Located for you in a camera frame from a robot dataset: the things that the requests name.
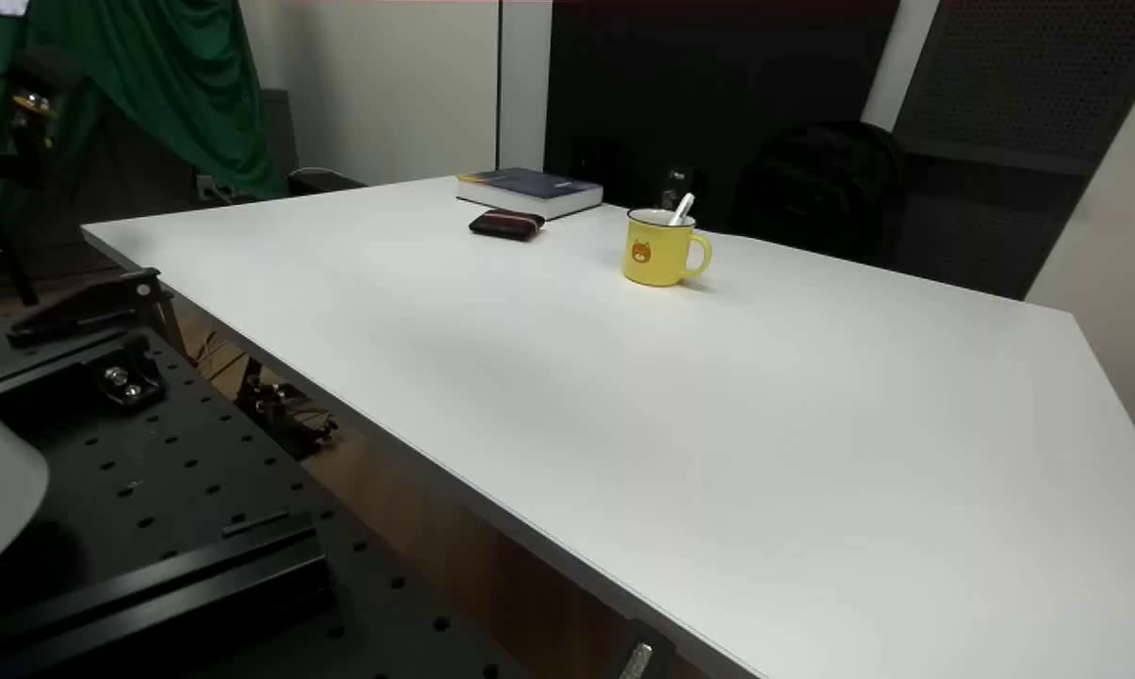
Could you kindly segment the white marker with purple cap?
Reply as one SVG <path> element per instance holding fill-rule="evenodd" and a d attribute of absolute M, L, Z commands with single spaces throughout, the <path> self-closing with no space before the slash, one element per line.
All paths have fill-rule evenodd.
<path fill-rule="evenodd" d="M 684 198 L 674 203 L 674 212 L 670 212 L 670 217 L 668 217 L 668 225 L 684 225 L 686 221 L 686 214 L 690 214 L 690 207 L 694 207 L 694 192 L 684 192 Z"/>

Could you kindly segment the yellow enamel mug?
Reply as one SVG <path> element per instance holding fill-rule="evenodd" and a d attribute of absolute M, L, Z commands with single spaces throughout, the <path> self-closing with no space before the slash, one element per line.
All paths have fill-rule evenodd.
<path fill-rule="evenodd" d="M 679 288 L 712 264 L 712 242 L 690 221 L 670 221 L 663 207 L 627 212 L 622 276 L 642 288 Z"/>

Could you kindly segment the black wallet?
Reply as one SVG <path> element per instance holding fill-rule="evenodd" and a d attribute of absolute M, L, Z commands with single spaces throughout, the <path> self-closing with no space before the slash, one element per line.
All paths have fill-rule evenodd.
<path fill-rule="evenodd" d="M 484 212 L 480 217 L 470 217 L 468 225 L 470 232 L 484 239 L 507 239 L 507 242 L 533 242 L 544 231 L 539 214 L 528 212 Z"/>

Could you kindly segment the blue hardcover book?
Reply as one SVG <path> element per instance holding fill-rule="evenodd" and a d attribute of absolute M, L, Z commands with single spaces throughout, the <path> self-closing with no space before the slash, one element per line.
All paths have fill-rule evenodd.
<path fill-rule="evenodd" d="M 459 173 L 458 197 L 484 207 L 526 212 L 539 217 L 563 217 L 603 203 L 603 190 L 591 181 L 573 181 L 526 164 Z"/>

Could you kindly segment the black table clamp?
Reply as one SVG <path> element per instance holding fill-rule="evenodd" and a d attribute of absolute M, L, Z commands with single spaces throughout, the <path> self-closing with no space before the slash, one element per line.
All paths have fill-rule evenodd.
<path fill-rule="evenodd" d="M 258 359 L 244 363 L 233 403 L 294 461 L 316 455 L 332 446 L 334 420 L 319 411 L 299 383 L 268 382 Z"/>

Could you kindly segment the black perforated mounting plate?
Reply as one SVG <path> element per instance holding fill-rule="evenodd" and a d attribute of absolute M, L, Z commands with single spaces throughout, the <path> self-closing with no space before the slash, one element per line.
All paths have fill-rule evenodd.
<path fill-rule="evenodd" d="M 0 422 L 48 462 L 0 679 L 526 679 L 148 329 L 0 329 Z"/>

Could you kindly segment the green curtain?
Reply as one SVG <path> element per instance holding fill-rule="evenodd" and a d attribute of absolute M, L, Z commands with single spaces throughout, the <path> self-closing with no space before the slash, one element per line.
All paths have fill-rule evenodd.
<path fill-rule="evenodd" d="M 63 171 L 79 164 L 98 122 L 116 113 L 229 197 L 284 192 L 239 0 L 27 0 L 23 15 L 0 15 L 0 75 L 42 44 L 82 73 L 53 118 Z"/>

